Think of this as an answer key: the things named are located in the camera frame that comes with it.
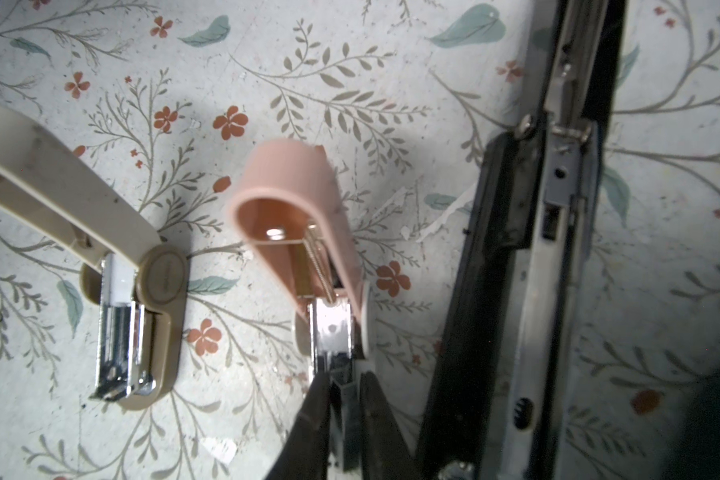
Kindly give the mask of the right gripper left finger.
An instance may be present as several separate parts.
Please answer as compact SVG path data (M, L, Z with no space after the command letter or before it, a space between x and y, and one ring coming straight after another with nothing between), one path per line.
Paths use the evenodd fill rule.
M330 454L330 389L327 373L313 378L293 428L266 480L325 480Z

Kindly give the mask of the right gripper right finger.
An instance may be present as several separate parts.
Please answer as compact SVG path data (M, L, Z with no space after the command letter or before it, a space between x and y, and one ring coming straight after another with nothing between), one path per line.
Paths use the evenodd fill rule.
M362 478L422 479L381 384L373 372L360 380Z

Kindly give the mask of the black stapler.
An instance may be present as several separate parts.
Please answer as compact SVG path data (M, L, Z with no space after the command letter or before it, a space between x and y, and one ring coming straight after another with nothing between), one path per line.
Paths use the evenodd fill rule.
M520 118L485 150L415 460L425 479L561 474L571 343L626 5L538 1Z

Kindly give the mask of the pink mini stapler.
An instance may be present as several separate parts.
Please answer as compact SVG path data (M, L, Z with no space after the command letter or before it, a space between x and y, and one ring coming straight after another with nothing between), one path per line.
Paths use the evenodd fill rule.
M312 371L357 382L373 356L370 284L324 149L293 139L257 145L229 216L294 308L293 343Z

